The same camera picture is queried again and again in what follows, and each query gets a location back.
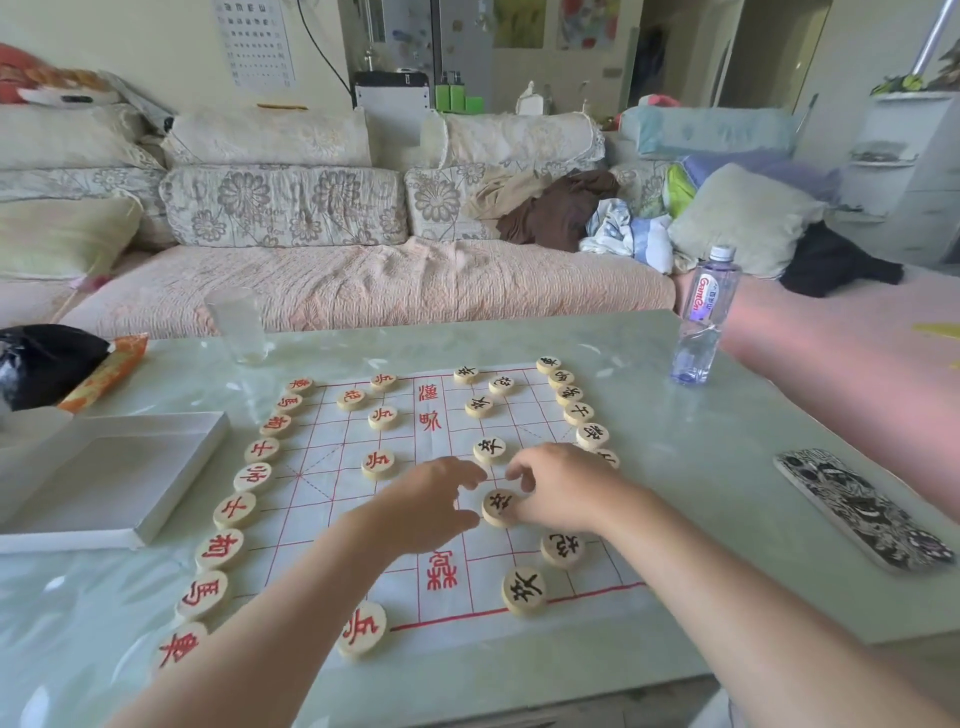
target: green pillow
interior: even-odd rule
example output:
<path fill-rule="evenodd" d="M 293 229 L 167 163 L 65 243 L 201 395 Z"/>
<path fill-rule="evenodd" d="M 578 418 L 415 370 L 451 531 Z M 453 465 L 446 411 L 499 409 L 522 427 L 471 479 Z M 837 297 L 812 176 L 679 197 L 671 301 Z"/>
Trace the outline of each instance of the green pillow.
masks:
<path fill-rule="evenodd" d="M 108 273 L 140 225 L 132 197 L 0 204 L 0 278 L 72 280 Z"/>
<path fill-rule="evenodd" d="M 671 164 L 666 171 L 666 180 L 663 182 L 663 204 L 670 217 L 676 220 L 693 202 L 697 188 L 693 186 L 690 177 L 682 164 Z"/>

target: water bottle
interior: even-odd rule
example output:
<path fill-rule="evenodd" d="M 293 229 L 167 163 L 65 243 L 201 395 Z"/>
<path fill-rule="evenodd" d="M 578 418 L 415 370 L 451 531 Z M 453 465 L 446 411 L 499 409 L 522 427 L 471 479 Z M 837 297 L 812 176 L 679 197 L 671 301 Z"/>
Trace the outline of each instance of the water bottle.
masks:
<path fill-rule="evenodd" d="M 742 272 L 733 262 L 734 253 L 736 248 L 715 246 L 710 259 L 702 261 L 694 271 L 670 370 L 670 376 L 681 384 L 704 384 L 710 374 L 721 327 L 730 313 Z"/>

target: door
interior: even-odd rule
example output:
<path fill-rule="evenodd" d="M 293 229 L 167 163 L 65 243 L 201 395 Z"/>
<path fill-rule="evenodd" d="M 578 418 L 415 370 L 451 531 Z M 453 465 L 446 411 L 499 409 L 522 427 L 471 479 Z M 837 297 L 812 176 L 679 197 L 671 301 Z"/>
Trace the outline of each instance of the door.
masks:
<path fill-rule="evenodd" d="M 685 106 L 719 105 L 743 4 L 744 0 L 709 0 L 704 5 L 680 99 Z"/>

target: black cable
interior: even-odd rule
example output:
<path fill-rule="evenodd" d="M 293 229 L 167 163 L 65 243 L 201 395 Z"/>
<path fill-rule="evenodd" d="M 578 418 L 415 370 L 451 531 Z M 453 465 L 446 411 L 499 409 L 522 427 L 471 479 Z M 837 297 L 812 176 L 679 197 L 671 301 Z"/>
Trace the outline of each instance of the black cable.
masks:
<path fill-rule="evenodd" d="M 324 57 L 326 64 L 330 66 L 330 70 L 333 71 L 333 74 L 337 77 L 337 81 L 340 82 L 340 85 L 346 90 L 347 94 L 350 97 L 350 101 L 353 101 L 353 92 L 350 90 L 350 87 L 347 85 L 347 82 L 344 81 L 344 77 L 340 75 L 340 72 L 333 67 L 333 63 L 330 62 L 330 59 L 326 57 L 326 53 L 321 50 L 321 47 L 317 44 L 317 40 L 313 37 L 313 34 L 310 33 L 310 26 L 306 24 L 306 18 L 303 16 L 303 5 L 300 3 L 300 0 L 297 0 L 297 10 L 300 11 L 300 22 L 303 23 L 303 29 L 306 31 L 306 34 L 310 36 L 310 40 L 313 41 L 313 47 L 317 49 L 317 52 Z"/>

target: forearm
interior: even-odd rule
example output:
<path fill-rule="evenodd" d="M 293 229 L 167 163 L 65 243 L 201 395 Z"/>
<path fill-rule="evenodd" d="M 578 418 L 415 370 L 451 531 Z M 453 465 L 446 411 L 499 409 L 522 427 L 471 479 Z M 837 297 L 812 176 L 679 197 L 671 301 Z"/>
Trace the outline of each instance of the forearm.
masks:
<path fill-rule="evenodd" d="M 643 575 L 756 728 L 957 725 L 656 494 L 621 488 L 604 499 L 601 535 Z"/>
<path fill-rule="evenodd" d="M 359 508 L 108 725 L 289 726 L 351 610 L 397 554 Z M 269 700 L 250 699 L 269 695 Z"/>

